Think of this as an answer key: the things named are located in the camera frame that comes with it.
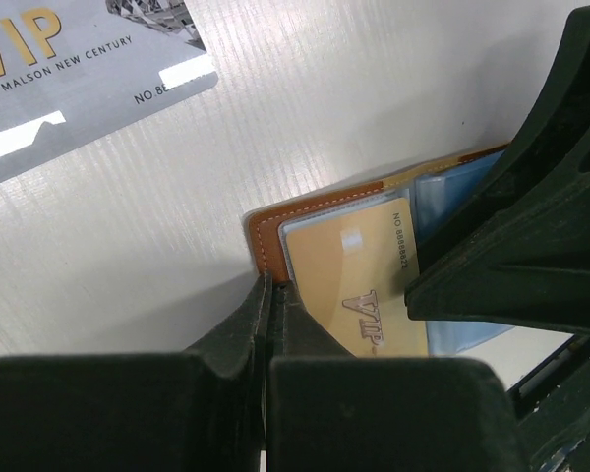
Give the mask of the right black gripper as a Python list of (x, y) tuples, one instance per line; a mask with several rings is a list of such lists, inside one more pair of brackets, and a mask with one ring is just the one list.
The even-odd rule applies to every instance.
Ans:
[(590, 337), (572, 337), (508, 394), (531, 471), (590, 471)]

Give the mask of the gold VIP card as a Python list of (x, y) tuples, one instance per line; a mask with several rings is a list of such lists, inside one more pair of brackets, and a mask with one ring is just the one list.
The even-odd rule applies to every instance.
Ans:
[(428, 355), (426, 325), (408, 318), (404, 302), (419, 274), (407, 199), (304, 223), (287, 231), (285, 244), (306, 310), (351, 354)]

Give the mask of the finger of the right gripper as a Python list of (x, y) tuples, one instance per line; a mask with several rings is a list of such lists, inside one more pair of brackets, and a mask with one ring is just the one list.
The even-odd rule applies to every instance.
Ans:
[(411, 319), (590, 336), (590, 6), (569, 14), (510, 145), (418, 256)]

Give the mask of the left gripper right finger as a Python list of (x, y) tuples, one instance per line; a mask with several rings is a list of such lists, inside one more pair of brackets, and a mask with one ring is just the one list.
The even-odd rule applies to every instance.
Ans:
[(357, 358), (274, 288), (266, 371), (271, 471), (522, 471), (511, 402), (485, 363)]

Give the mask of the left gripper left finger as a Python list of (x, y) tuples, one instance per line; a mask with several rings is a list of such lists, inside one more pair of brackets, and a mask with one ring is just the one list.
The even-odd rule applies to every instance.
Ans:
[(189, 348), (0, 357), (0, 471), (255, 471), (272, 280)]

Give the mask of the brown leather card holder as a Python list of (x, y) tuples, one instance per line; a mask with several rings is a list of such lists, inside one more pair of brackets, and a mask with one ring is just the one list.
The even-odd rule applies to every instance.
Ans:
[[(469, 198), (503, 151), (504, 148), (498, 146), (466, 155), (443, 157), (376, 181), (256, 211), (248, 220), (248, 228), (257, 268), (259, 272), (270, 273), (278, 283), (293, 282), (298, 290), (285, 244), (288, 230), (324, 216), (336, 215), (342, 210), (399, 197), (407, 199), (410, 204), (417, 249), (419, 243), (431, 236)], [(426, 265), (418, 250), (417, 261), (419, 276)], [(494, 323), (423, 323), (427, 330), (428, 355), (456, 355), (510, 329), (507, 324)]]

